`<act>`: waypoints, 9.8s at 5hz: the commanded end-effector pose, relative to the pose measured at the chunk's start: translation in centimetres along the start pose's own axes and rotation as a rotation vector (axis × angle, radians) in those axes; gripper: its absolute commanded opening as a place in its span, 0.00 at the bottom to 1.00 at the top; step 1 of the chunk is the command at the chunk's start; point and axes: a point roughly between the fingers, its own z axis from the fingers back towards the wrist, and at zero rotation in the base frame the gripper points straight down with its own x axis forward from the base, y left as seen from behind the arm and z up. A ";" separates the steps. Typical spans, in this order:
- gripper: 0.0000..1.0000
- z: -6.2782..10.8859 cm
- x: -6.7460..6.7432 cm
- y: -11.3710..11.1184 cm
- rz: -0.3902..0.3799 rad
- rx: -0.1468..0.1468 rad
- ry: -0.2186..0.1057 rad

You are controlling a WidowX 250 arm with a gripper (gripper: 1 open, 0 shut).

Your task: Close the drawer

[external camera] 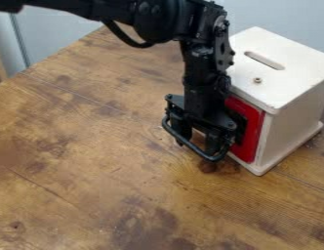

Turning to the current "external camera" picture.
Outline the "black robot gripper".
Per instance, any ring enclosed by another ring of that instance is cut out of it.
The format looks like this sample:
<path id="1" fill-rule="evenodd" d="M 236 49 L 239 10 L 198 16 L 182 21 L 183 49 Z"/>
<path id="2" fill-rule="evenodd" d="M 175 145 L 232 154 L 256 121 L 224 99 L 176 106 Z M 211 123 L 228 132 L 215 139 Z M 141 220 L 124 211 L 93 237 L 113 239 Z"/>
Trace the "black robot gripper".
<path id="1" fill-rule="evenodd" d="M 215 3 L 188 3 L 191 8 L 188 33 L 179 38 L 184 63 L 184 93 L 167 95 L 167 109 L 179 109 L 196 121 L 222 127 L 230 121 L 224 100 L 230 96 L 235 51 L 228 40 L 227 12 Z M 173 130 L 187 140 L 191 126 L 183 118 L 173 119 Z M 204 153 L 208 156 L 228 150 L 224 133 L 208 131 L 204 137 Z"/>

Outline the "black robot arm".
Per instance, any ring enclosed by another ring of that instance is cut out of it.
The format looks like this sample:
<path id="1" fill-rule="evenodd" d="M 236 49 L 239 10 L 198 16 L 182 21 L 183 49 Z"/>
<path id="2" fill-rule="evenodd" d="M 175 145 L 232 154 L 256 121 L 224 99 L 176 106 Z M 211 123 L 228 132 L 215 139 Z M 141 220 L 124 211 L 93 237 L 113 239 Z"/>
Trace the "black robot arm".
<path id="1" fill-rule="evenodd" d="M 16 13 L 24 6 L 101 22 L 133 48 L 171 40 L 179 43 L 184 93 L 164 97 L 161 127 L 179 145 L 210 161 L 220 160 L 238 128 L 224 108 L 235 51 L 223 7 L 208 0 L 0 0 L 0 12 Z"/>

